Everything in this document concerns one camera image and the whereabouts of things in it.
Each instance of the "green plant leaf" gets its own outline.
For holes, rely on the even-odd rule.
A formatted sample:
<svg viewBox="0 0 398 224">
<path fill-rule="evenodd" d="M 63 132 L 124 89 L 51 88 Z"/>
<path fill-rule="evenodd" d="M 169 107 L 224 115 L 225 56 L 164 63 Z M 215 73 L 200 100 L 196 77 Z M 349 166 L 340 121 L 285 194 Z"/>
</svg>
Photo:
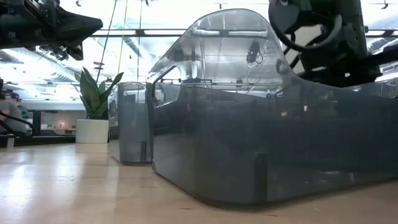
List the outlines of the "green plant leaf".
<svg viewBox="0 0 398 224">
<path fill-rule="evenodd" d="M 87 103 L 87 101 L 84 99 L 84 97 L 80 96 L 81 101 L 83 102 L 83 105 L 86 108 L 86 113 L 88 116 L 91 116 L 91 114 L 94 113 L 93 109 L 91 108 L 91 106 Z"/>
<path fill-rule="evenodd" d="M 98 91 L 99 93 L 105 92 L 105 81 L 102 81 L 101 84 L 99 84 Z"/>
<path fill-rule="evenodd" d="M 101 119 L 102 115 L 106 111 L 106 107 L 108 105 L 108 102 L 102 103 L 102 105 L 94 111 L 91 115 L 89 115 L 89 119 Z"/>
<path fill-rule="evenodd" d="M 93 109 L 93 111 L 98 110 L 98 108 L 101 106 L 100 100 L 98 98 L 98 87 L 96 85 L 92 85 L 86 79 L 85 75 L 82 75 L 80 78 L 80 93 L 87 104 Z"/>
<path fill-rule="evenodd" d="M 118 83 L 120 82 L 120 80 L 121 80 L 122 77 L 123 77 L 123 74 L 124 74 L 124 72 L 122 72 L 122 73 L 116 75 L 116 77 L 113 79 L 113 82 L 112 82 L 111 86 L 110 86 L 107 90 L 105 90 L 105 92 L 99 94 L 99 97 L 98 97 L 98 98 L 99 98 L 99 101 L 100 101 L 101 103 L 107 101 L 109 94 L 111 94 L 112 88 L 113 88 L 116 84 L 118 84 Z"/>
<path fill-rule="evenodd" d="M 79 73 L 75 73 L 75 79 L 76 79 L 76 81 L 80 82 L 80 75 L 79 75 Z"/>
<path fill-rule="evenodd" d="M 90 72 L 85 67 L 83 67 L 82 74 L 83 73 L 85 74 L 87 81 L 89 81 L 98 90 L 97 82 L 94 80 L 94 78 L 91 76 Z"/>
</svg>

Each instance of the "potted plant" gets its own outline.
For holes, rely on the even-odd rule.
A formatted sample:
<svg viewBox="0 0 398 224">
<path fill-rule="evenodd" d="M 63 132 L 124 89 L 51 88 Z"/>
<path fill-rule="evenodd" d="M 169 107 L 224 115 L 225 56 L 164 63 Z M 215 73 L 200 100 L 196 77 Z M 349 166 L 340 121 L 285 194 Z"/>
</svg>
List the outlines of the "potted plant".
<svg viewBox="0 0 398 224">
<path fill-rule="evenodd" d="M 109 121 L 101 119 L 107 113 L 108 96 L 112 88 L 120 82 L 123 73 L 115 76 L 111 86 L 106 89 L 105 81 L 97 84 L 86 68 L 75 78 L 80 82 L 80 99 L 83 102 L 87 119 L 78 119 L 76 123 L 76 143 L 107 143 Z"/>
</svg>

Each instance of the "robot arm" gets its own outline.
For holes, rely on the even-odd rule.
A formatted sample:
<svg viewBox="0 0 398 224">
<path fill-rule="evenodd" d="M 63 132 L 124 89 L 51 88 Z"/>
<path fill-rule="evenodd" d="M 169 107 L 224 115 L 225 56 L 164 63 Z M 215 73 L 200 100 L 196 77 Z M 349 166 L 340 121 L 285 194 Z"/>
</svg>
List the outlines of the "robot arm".
<svg viewBox="0 0 398 224">
<path fill-rule="evenodd" d="M 398 60 L 397 49 L 368 55 L 360 0 L 270 0 L 269 20 L 278 38 L 298 51 L 307 80 L 338 87 L 374 82 L 380 64 Z M 321 34 L 307 46 L 286 36 L 318 24 Z"/>
<path fill-rule="evenodd" d="M 67 12 L 59 0 L 0 0 L 0 49 L 43 46 L 57 58 L 83 60 L 82 42 L 103 23 Z"/>
</svg>

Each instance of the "table surface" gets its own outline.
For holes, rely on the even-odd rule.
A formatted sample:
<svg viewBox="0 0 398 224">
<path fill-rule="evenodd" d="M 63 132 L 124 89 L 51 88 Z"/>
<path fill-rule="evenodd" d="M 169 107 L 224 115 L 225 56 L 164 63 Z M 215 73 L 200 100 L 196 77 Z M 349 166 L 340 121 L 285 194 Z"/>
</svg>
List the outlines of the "table surface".
<svg viewBox="0 0 398 224">
<path fill-rule="evenodd" d="M 398 182 L 307 198 L 258 211 L 205 205 L 155 174 L 122 166 L 107 144 L 0 149 L 0 223 L 398 222 Z"/>
</svg>

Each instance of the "white planter pot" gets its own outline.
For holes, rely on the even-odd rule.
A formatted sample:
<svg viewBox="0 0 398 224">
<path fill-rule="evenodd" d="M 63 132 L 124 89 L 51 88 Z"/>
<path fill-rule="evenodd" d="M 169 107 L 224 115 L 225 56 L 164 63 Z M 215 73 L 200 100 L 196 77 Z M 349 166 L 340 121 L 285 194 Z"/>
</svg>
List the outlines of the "white planter pot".
<svg viewBox="0 0 398 224">
<path fill-rule="evenodd" d="M 76 143 L 107 143 L 109 121 L 78 119 L 76 123 Z"/>
</svg>

